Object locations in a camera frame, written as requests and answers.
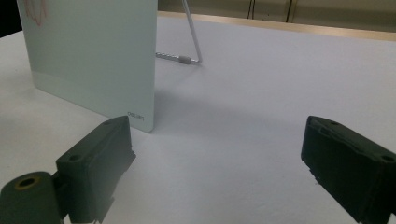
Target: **white panel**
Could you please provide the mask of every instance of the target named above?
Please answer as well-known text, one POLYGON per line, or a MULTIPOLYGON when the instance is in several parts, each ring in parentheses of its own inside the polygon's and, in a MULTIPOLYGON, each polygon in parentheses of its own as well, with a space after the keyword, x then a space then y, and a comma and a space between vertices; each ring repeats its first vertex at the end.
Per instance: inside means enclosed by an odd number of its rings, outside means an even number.
POLYGON ((35 85, 153 127, 156 0, 18 0, 35 85))

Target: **metal stand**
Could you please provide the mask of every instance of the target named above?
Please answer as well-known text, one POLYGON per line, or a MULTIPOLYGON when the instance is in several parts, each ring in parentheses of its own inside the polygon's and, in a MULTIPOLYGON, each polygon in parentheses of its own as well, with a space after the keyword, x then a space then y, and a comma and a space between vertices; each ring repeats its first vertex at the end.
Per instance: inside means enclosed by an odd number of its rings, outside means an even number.
POLYGON ((199 48, 197 34, 195 33, 194 23, 192 21, 189 4, 187 3, 187 0, 182 0, 182 3, 183 3, 184 11, 186 12, 186 15, 187 15, 187 20, 189 21, 191 35, 192 35, 192 39, 194 41, 195 49, 197 51, 198 60, 192 59, 191 57, 188 57, 188 56, 183 56, 183 55, 176 56, 176 55, 160 53, 160 52, 155 53, 155 55, 157 58, 162 58, 162 59, 170 60, 170 61, 174 61, 174 62, 185 63, 185 64, 200 64, 200 63, 202 63, 203 59, 202 59, 201 50, 199 48))

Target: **small glass whiteboard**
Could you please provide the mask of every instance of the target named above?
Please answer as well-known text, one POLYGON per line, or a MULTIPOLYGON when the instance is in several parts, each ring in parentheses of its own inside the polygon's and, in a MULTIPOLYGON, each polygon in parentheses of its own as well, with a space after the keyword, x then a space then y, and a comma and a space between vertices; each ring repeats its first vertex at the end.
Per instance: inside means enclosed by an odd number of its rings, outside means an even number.
POLYGON ((18 7, 40 90, 152 130, 157 0, 18 0, 18 7))

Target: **red scribble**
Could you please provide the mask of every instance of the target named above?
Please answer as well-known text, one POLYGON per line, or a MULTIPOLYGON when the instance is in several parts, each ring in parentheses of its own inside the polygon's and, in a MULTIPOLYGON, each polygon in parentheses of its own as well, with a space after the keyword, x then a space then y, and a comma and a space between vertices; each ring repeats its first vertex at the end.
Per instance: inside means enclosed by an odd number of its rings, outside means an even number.
POLYGON ((23 3, 26 10, 26 16, 35 21, 38 26, 41 26, 43 18, 47 18, 46 1, 40 0, 40 7, 38 8, 39 12, 37 13, 35 10, 35 0, 23 0, 23 3))

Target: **white table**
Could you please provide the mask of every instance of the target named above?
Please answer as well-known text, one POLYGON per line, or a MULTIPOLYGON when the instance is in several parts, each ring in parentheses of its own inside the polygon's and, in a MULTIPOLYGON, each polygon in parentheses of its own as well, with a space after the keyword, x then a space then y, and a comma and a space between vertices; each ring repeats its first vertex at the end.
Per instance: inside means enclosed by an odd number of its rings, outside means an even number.
MULTIPOLYGON (((157 50, 193 55, 159 18, 157 50)), ((355 223, 300 159, 307 116, 396 150, 396 42, 196 22, 202 66, 156 64, 152 133, 105 223, 355 223)), ((55 160, 105 117, 35 89, 23 41, 0 39, 0 186, 55 160)))

